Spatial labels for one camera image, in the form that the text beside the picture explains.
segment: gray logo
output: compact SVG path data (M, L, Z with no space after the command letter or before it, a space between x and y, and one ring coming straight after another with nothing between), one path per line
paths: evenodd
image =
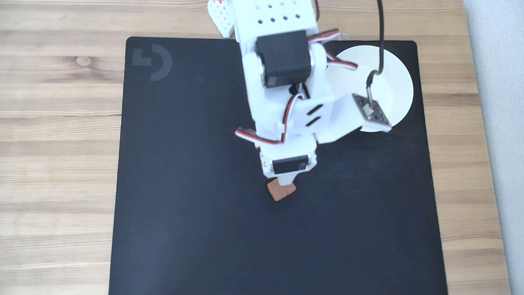
M162 67L158 71L151 73L151 82L153 82L163 79L169 74L173 66L173 60L169 51L160 45L152 44L151 51L158 53L162 58ZM142 49L135 48L133 49L133 66L151 66L151 58L142 57Z

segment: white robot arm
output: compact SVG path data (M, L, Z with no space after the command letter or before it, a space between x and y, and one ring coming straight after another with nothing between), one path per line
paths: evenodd
M224 20L234 26L255 123L254 129L239 128L235 134L260 148L266 177L289 185L299 173L316 166L318 144L336 141L360 127L391 129L364 85L341 90L328 79L328 65L346 70L358 65L325 50L322 43L339 31L318 32L309 0L210 0L208 5L227 13ZM221 25L227 34L228 27Z

